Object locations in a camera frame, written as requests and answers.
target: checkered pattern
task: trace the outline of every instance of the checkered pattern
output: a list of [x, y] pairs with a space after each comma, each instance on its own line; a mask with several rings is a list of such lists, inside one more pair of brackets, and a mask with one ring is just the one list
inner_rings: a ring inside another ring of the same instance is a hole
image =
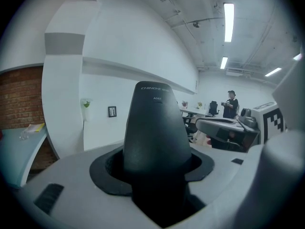
[[263, 116], [264, 142], [266, 142], [269, 138], [284, 131], [284, 120], [283, 115], [278, 108], [264, 114]]
[[281, 133], [281, 117], [277, 114], [267, 118], [268, 138]]

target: black shirt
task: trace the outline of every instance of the black shirt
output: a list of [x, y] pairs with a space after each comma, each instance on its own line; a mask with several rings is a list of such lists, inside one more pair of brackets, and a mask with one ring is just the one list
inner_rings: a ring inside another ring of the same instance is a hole
[[236, 98], [229, 99], [227, 103], [230, 103], [233, 105], [233, 109], [231, 109], [229, 106], [224, 107], [224, 118], [234, 119], [236, 116], [236, 109], [238, 107], [238, 100]]

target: fluorescent light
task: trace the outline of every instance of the fluorescent light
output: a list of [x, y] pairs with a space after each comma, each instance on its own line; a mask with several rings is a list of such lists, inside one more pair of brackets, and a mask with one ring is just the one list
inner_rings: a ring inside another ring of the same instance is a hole
[[224, 4], [224, 20], [225, 20], [225, 34], [224, 41], [231, 42], [234, 25], [234, 4]]
[[274, 71], [271, 71], [270, 73], [268, 73], [267, 75], [265, 75], [265, 76], [270, 76], [270, 75], [272, 75], [272, 74], [274, 74], [274, 73], [276, 73], [276, 72], [278, 72], [278, 71], [280, 71], [281, 70], [281, 68], [277, 68], [277, 69], [275, 69]]
[[228, 57], [223, 57], [223, 61], [221, 62], [221, 66], [220, 66], [221, 69], [225, 68], [227, 61], [228, 61]]
[[302, 58], [302, 54], [299, 53], [296, 57], [294, 57], [294, 60], [299, 61]]

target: white ceiling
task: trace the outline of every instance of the white ceiling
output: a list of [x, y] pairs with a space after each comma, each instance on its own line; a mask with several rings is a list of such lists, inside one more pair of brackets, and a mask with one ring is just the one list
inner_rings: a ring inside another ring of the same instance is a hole
[[[226, 70], [279, 83], [300, 52], [300, 40], [293, 42], [293, 21], [277, 0], [142, 1], [180, 37], [199, 71], [220, 70], [222, 57], [227, 56]], [[224, 42], [224, 2], [235, 7], [232, 42]], [[200, 28], [188, 23], [199, 20], [204, 20], [199, 22]], [[264, 77], [277, 67], [283, 70]]]

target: potted plant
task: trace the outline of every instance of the potted plant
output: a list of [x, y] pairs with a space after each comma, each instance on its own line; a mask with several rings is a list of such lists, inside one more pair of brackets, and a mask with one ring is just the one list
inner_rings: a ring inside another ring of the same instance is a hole
[[183, 106], [183, 109], [187, 109], [187, 104], [188, 104], [188, 102], [186, 102], [186, 101], [182, 101], [182, 106]]
[[201, 103], [201, 102], [198, 102], [197, 104], [198, 104], [197, 109], [201, 109], [202, 103]]
[[92, 102], [92, 99], [89, 98], [83, 98], [81, 100], [81, 106], [82, 106], [82, 117], [84, 121], [90, 121], [90, 103]]

